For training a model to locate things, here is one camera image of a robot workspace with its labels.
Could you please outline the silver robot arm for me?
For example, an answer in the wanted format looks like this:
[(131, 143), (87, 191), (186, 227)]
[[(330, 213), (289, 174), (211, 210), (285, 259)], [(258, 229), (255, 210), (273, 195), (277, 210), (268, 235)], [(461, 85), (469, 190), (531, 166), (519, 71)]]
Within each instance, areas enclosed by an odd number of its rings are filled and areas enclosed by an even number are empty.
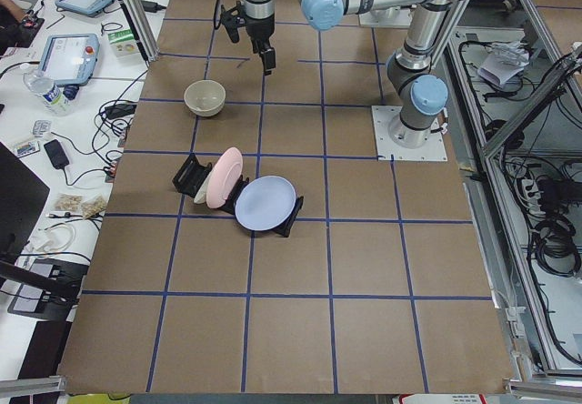
[[(397, 123), (406, 131), (427, 131), (447, 102), (444, 83), (429, 75), (437, 37), (444, 29), (452, 4), (466, 0), (298, 0), (306, 21), (318, 31), (337, 26), (345, 15), (362, 15), (391, 7), (415, 7), (404, 44), (388, 59), (388, 78), (402, 100)], [(235, 7), (215, 4), (216, 26), (223, 27), (230, 40), (239, 40), (244, 28), (253, 51), (259, 55), (265, 75), (276, 67), (276, 52), (270, 44), (275, 32), (274, 0), (239, 0)]]

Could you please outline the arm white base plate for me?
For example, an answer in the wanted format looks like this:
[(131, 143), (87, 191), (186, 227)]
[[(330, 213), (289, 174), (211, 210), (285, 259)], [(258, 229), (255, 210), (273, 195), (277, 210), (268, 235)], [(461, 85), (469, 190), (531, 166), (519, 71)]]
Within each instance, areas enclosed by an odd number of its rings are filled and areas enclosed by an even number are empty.
[(381, 161), (447, 162), (438, 116), (431, 127), (416, 131), (400, 120), (400, 106), (372, 106), (376, 157)]

